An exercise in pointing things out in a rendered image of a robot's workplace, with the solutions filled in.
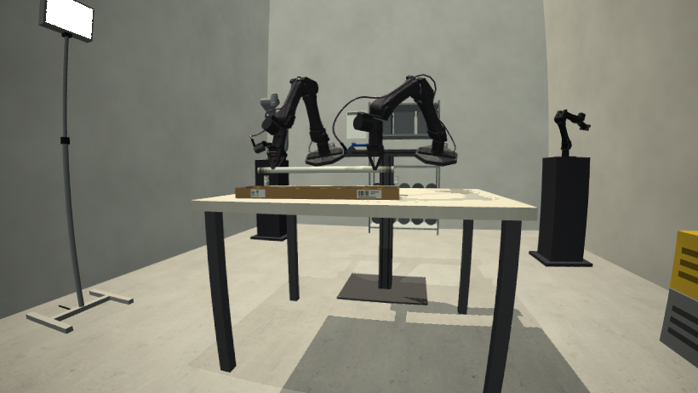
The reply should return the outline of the tan open cardboard box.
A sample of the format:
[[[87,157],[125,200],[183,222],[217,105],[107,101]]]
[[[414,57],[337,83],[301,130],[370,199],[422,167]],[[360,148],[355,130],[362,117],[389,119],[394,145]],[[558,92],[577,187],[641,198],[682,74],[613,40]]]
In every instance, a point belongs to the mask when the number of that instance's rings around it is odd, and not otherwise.
[[[390,189],[385,189],[390,188]],[[236,198],[399,200],[398,186],[245,186]]]

